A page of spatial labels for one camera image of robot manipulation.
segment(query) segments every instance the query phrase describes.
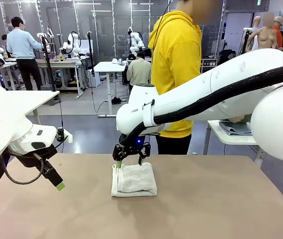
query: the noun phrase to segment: hood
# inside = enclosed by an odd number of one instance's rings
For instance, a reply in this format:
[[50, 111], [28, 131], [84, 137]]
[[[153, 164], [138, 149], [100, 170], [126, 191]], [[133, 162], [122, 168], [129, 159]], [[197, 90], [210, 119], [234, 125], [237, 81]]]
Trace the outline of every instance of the hood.
[[192, 24], [192, 18], [189, 17], [187, 14], [185, 14], [182, 11], [171, 11], [165, 15], [163, 15], [162, 17], [160, 17], [160, 19], [156, 22], [156, 24], [154, 25], [154, 29], [151, 32], [150, 36], [149, 36], [149, 48], [151, 50], [153, 50], [154, 46], [157, 44], [158, 41], [158, 36], [160, 35], [160, 32], [162, 30], [162, 28], [169, 22], [175, 19], [182, 19], [185, 22], [187, 22], [194, 30], [196, 30], [199, 34], [199, 36], [201, 37], [202, 33], [201, 33], [201, 29], [198, 25], [193, 25]]

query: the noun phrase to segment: person in orange shirt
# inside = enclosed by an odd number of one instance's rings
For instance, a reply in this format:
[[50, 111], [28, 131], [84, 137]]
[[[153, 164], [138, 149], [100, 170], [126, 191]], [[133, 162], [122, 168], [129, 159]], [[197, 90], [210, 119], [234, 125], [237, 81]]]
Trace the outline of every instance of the person in orange shirt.
[[[175, 11], [163, 15], [149, 37], [152, 50], [151, 84], [159, 95], [200, 75], [202, 32], [193, 24], [210, 16], [214, 0], [179, 0]], [[156, 136], [159, 154], [185, 155], [188, 152], [193, 122], [175, 122]]]
[[276, 31], [276, 39], [279, 50], [283, 51], [283, 35], [280, 31], [280, 26], [283, 26], [283, 18], [281, 16], [277, 16], [274, 19], [273, 29]]

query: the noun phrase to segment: white door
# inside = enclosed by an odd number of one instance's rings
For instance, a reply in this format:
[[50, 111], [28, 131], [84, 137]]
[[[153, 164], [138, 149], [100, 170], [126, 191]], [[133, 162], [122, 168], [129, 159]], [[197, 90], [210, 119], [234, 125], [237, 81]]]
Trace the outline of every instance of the white door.
[[251, 26], [252, 17], [252, 13], [228, 13], [224, 39], [227, 49], [236, 51], [236, 55], [243, 37], [243, 28]]

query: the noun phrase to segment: seated person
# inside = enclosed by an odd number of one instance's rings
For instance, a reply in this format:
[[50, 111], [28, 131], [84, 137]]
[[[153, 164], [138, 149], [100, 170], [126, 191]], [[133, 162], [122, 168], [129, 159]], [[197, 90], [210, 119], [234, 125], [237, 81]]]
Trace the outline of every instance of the seated person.
[[138, 83], [150, 83], [151, 80], [151, 63], [145, 61], [143, 52], [137, 54], [137, 59], [132, 61], [128, 67], [127, 80], [129, 81], [129, 89]]

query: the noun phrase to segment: black pants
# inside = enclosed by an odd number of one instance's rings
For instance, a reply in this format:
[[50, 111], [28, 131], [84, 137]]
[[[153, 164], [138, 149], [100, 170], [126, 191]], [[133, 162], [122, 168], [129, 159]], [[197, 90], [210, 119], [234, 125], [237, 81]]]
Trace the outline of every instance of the black pants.
[[191, 141], [191, 134], [184, 138], [165, 138], [156, 136], [158, 153], [165, 155], [186, 155]]
[[35, 80], [37, 90], [41, 90], [42, 79], [41, 74], [38, 69], [37, 63], [35, 59], [17, 59], [16, 60], [17, 66], [20, 70], [21, 76], [23, 78], [23, 82], [25, 83], [25, 88], [28, 91], [32, 91], [32, 83], [31, 83], [31, 76], [32, 74], [33, 79]]

